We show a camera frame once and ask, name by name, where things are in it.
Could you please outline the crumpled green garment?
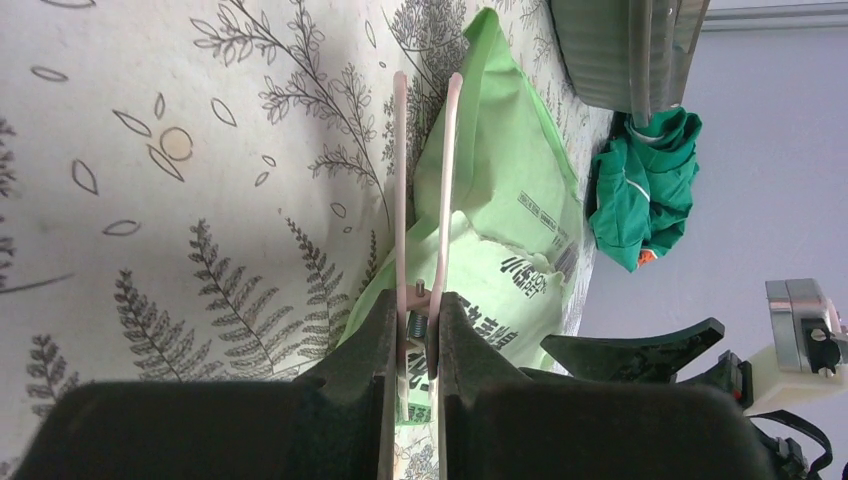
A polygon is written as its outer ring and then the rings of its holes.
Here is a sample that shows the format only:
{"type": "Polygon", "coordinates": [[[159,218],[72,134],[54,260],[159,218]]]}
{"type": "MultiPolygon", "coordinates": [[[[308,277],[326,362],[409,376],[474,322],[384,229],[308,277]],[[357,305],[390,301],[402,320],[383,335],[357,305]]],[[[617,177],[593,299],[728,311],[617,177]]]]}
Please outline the crumpled green garment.
{"type": "Polygon", "coordinates": [[[593,158],[588,224],[597,249],[625,270],[667,255],[682,239],[694,205],[702,127],[699,115],[682,107],[643,127],[623,114],[593,158]]]}

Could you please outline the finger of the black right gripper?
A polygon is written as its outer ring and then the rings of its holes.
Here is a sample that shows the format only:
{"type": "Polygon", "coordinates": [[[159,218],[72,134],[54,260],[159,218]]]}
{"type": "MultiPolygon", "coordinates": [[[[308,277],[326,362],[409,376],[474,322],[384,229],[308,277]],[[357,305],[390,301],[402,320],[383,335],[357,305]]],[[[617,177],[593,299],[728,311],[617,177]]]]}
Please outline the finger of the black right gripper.
{"type": "Polygon", "coordinates": [[[724,325],[710,317],[653,337],[549,335],[541,341],[541,347],[578,380],[669,383],[679,370],[721,341],[724,334],[724,325]]]}

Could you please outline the grey plastic litter box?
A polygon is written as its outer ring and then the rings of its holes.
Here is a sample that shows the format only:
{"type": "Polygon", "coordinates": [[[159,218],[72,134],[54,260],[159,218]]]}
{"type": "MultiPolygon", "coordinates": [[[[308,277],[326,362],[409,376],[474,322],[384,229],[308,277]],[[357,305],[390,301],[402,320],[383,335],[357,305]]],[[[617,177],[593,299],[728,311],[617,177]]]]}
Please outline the grey plastic litter box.
{"type": "Polygon", "coordinates": [[[584,104],[629,114],[638,127],[680,106],[707,1],[560,0],[549,7],[584,104]]]}

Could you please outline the green cat litter bag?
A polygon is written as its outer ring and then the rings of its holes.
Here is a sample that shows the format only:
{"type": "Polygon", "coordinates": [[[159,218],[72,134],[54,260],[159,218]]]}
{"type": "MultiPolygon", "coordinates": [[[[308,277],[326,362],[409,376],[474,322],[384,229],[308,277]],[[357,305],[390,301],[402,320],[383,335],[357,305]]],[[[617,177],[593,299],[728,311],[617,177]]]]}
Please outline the green cat litter bag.
{"type": "Polygon", "coordinates": [[[504,358],[544,369],[583,240],[578,182],[497,13],[481,10],[464,35],[446,288],[504,358]]]}

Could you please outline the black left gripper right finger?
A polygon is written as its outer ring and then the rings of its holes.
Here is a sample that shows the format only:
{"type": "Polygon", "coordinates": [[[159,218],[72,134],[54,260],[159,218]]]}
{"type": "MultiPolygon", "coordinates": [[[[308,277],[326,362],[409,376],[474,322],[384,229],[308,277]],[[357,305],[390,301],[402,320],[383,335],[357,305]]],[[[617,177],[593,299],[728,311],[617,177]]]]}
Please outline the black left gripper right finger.
{"type": "Polygon", "coordinates": [[[529,378],[474,330],[455,292],[442,296],[436,336],[439,475],[504,479],[517,444],[507,408],[529,378]]]}

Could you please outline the floral patterned mat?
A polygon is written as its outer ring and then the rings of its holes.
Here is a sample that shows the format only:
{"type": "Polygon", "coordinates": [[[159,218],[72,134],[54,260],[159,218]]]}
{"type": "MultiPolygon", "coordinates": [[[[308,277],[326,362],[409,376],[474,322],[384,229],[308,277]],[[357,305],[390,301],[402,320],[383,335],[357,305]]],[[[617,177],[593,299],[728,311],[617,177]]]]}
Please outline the floral patterned mat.
{"type": "Polygon", "coordinates": [[[483,1],[5,1],[1,475],[68,392],[287,380],[395,227],[483,1]]]}

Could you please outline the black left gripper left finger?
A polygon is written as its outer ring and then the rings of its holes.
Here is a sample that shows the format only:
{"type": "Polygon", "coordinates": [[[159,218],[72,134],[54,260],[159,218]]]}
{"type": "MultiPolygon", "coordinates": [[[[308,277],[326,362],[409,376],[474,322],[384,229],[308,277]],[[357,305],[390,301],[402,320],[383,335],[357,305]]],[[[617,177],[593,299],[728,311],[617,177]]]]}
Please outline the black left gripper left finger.
{"type": "Polygon", "coordinates": [[[300,375],[293,479],[390,479],[397,373],[397,293],[382,291],[360,328],[300,375]]]}

